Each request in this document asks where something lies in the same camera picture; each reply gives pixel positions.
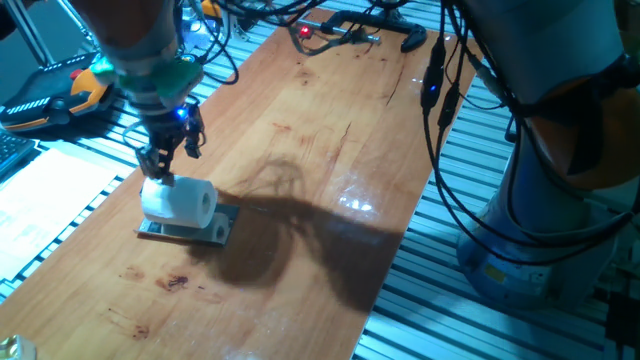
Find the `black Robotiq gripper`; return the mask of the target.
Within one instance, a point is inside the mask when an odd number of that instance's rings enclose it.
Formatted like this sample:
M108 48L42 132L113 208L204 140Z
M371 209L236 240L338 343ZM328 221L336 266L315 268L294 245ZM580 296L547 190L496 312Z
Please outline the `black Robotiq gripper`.
M184 103L159 115L145 115L144 128L154 146L168 139L185 137L185 151L191 158L201 156L200 147L206 143L205 125L198 103ZM172 154L151 144L135 149L135 155L143 174L162 185L173 186L174 175L170 171Z

